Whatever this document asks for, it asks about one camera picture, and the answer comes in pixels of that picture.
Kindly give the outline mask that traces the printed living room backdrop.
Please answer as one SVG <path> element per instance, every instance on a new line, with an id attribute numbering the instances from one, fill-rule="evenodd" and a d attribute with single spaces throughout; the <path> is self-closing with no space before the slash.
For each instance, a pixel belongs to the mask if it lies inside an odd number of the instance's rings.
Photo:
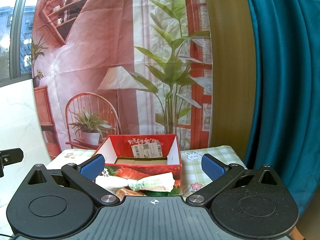
<path id="1" fill-rule="evenodd" d="M 31 61 L 51 158 L 112 134 L 206 148 L 212 46 L 206 0 L 38 0 Z"/>

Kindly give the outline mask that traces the green checkered tablecloth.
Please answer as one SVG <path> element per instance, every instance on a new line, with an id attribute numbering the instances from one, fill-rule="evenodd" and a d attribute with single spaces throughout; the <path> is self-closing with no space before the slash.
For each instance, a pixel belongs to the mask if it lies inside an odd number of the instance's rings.
<path id="1" fill-rule="evenodd" d="M 51 161 L 48 170 L 60 169 L 68 163 L 80 164 L 93 155 L 93 150 L 67 149 Z M 181 151 L 182 177 L 180 182 L 180 195 L 186 198 L 211 183 L 211 179 L 201 168 L 201 159 L 204 154 L 210 154 L 225 164 L 238 163 L 245 166 L 230 146 L 203 148 L 192 151 Z"/>

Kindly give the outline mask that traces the teal curtain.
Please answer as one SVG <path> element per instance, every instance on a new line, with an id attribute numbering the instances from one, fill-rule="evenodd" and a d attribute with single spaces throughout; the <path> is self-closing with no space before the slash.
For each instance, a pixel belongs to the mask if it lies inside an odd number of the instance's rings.
<path id="1" fill-rule="evenodd" d="M 271 165 L 304 212 L 319 186 L 319 0 L 248 0 L 256 54 L 245 164 Z"/>

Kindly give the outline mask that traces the clear bag of bread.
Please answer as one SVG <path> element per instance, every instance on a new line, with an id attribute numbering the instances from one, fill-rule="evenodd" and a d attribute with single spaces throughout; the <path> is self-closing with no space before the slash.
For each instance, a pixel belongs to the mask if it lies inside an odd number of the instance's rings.
<path id="1" fill-rule="evenodd" d="M 120 199 L 120 201 L 122 201 L 125 196 L 142 196 L 142 197 L 145 197 L 146 194 L 138 192 L 138 191 L 132 191 L 132 190 L 129 190 L 129 189 L 126 189 L 126 188 L 121 188 L 121 189 L 118 189 L 116 191 L 116 196 Z"/>

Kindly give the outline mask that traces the window frame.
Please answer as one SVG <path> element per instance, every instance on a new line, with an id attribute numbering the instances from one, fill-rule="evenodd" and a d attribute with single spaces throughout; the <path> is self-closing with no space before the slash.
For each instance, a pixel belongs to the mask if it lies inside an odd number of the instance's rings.
<path id="1" fill-rule="evenodd" d="M 1 0 L 1 86 L 31 78 L 31 33 L 37 0 Z"/>

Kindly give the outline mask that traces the green mesh leaf bundle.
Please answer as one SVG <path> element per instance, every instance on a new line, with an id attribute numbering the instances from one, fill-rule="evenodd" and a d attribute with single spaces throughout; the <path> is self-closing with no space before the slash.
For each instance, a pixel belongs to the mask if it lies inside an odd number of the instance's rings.
<path id="1" fill-rule="evenodd" d="M 149 197 L 167 197 L 167 196 L 179 196 L 180 190 L 178 188 L 174 188 L 170 192 L 156 192 L 156 191 L 142 191 L 143 194 Z"/>

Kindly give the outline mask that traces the red strawberry cardboard box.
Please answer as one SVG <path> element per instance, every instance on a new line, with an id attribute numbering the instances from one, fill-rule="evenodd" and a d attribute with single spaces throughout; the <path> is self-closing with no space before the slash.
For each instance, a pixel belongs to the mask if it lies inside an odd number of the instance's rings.
<path id="1" fill-rule="evenodd" d="M 172 173 L 181 179 L 182 161 L 175 134 L 110 135 L 95 151 L 111 176 L 139 180 Z"/>

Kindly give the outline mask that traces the white green soft packet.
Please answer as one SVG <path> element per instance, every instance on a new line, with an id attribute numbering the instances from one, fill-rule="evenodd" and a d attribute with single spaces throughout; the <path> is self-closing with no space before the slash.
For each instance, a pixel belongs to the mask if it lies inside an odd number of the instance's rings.
<path id="1" fill-rule="evenodd" d="M 171 172 L 142 178 L 140 180 L 125 179 L 116 176 L 98 176 L 95 183 L 106 190 L 128 187 L 132 191 L 170 192 L 175 180 Z"/>

